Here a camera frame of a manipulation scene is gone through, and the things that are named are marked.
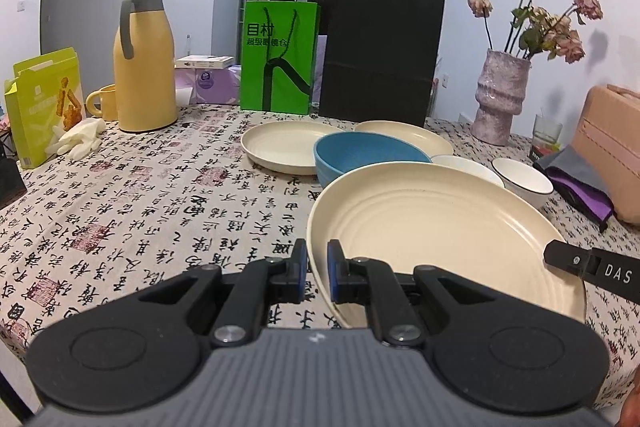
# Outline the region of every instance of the gray handle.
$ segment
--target gray handle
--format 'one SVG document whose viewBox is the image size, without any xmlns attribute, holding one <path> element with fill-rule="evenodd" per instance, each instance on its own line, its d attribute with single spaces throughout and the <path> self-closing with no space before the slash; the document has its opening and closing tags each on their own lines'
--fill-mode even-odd
<svg viewBox="0 0 640 427">
<path fill-rule="evenodd" d="M 135 0 L 122 1 L 120 9 L 120 44 L 122 45 L 122 53 L 124 58 L 131 60 L 133 58 L 133 44 L 131 43 L 131 32 L 129 30 L 129 18 L 133 12 Z"/>
</svg>

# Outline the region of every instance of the dining table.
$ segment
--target dining table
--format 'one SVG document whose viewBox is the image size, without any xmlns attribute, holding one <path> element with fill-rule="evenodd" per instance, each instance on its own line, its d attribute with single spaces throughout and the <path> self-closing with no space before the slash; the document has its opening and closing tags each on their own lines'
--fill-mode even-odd
<svg viewBox="0 0 640 427">
<path fill-rule="evenodd" d="M 247 158 L 242 134 L 276 120 L 355 126 L 318 115 L 192 105 L 158 131 L 126 134 L 108 123 L 100 150 L 22 170 L 27 194 L 0 210 L 3 342 L 22 358 L 43 328 L 190 267 L 214 263 L 229 273 L 264 257 L 289 256 L 306 235 L 322 187 L 314 176 L 280 174 Z M 466 123 L 429 118 L 425 128 L 446 138 L 456 155 L 489 168 L 498 156 L 531 164 L 530 138 L 512 135 L 497 147 L 472 137 Z M 541 212 L 572 245 L 639 256 L 639 230 L 615 217 L 600 233 L 557 192 Z M 586 323 L 610 354 L 596 407 L 615 405 L 640 362 L 640 308 L 585 286 Z M 302 303 L 271 307 L 268 326 L 340 327 L 310 272 Z"/>
</svg>

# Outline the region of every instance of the latex glove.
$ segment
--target latex glove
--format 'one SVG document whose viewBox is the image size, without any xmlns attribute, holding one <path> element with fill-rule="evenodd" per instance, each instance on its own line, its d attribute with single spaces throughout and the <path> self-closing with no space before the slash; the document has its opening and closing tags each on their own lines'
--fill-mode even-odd
<svg viewBox="0 0 640 427">
<path fill-rule="evenodd" d="M 69 159 L 81 160 L 92 150 L 100 149 L 102 140 L 98 138 L 98 134 L 103 133 L 106 128 L 104 120 L 96 118 L 82 120 L 63 134 L 54 128 L 54 133 L 59 140 L 47 147 L 46 152 L 49 155 L 58 154 L 58 156 L 69 153 Z"/>
<path fill-rule="evenodd" d="M 636 369 L 634 388 L 626 397 L 616 427 L 640 427 L 640 367 Z"/>
</svg>

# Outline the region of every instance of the pink box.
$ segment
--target pink box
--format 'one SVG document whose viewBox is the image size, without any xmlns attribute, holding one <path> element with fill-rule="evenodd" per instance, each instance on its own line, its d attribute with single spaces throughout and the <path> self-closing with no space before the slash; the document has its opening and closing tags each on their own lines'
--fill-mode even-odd
<svg viewBox="0 0 640 427">
<path fill-rule="evenodd" d="M 240 66 L 225 70 L 175 69 L 175 87 L 193 87 L 190 104 L 219 103 L 238 105 L 240 103 Z"/>
</svg>

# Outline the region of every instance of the pink textured vase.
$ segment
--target pink textured vase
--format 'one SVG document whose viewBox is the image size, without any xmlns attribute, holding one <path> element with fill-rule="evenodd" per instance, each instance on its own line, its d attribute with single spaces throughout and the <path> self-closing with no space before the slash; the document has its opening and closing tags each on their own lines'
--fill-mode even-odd
<svg viewBox="0 0 640 427">
<path fill-rule="evenodd" d="M 522 112 L 530 67 L 523 58 L 487 50 L 476 90 L 480 107 L 471 126 L 473 136 L 493 145 L 507 144 L 513 116 Z"/>
</svg>

